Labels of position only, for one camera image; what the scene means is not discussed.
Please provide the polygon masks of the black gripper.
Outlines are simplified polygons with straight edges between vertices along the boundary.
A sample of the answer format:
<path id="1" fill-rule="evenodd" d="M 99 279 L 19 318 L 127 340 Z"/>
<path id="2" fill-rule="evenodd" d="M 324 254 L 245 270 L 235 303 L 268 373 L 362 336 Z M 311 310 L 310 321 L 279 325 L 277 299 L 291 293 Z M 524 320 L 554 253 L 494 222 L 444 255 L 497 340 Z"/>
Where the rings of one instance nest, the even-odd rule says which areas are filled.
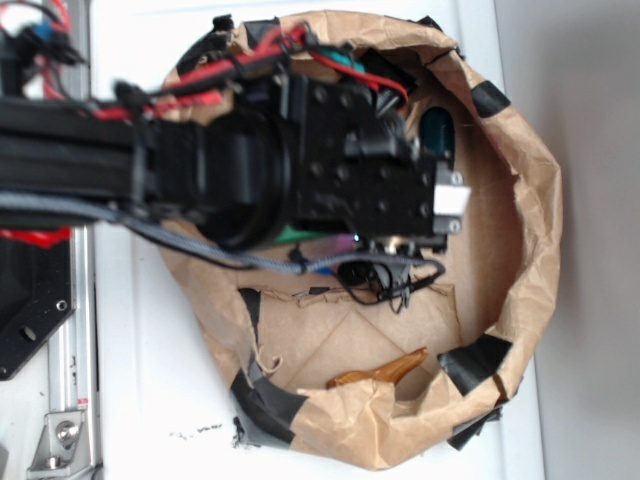
<path id="1" fill-rule="evenodd" d="M 404 118 L 364 88 L 295 75 L 281 116 L 293 130 L 292 227 L 444 250 L 470 197 L 454 162 L 435 155 Z"/>

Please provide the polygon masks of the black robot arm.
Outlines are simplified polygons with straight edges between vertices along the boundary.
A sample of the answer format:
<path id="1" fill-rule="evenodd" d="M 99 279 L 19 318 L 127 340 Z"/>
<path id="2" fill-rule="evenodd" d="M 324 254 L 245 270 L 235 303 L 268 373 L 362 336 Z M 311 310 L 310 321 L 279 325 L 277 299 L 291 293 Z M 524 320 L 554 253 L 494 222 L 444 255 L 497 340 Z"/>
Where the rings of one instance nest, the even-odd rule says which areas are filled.
<path id="1" fill-rule="evenodd" d="M 245 83 L 204 125 L 5 99 L 1 186 L 181 219 L 227 251 L 269 246 L 286 229 L 442 249 L 471 194 L 447 153 L 407 139 L 397 112 L 301 75 Z"/>

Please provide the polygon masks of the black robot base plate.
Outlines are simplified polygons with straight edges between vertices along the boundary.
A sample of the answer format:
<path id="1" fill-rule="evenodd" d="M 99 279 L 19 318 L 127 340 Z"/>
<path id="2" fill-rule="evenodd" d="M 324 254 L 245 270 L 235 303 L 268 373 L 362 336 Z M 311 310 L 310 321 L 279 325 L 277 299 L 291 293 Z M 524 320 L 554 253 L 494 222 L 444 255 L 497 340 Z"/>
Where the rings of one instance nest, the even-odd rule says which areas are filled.
<path id="1" fill-rule="evenodd" d="M 1 232 L 1 379 L 11 380 L 74 312 L 72 232 Z"/>

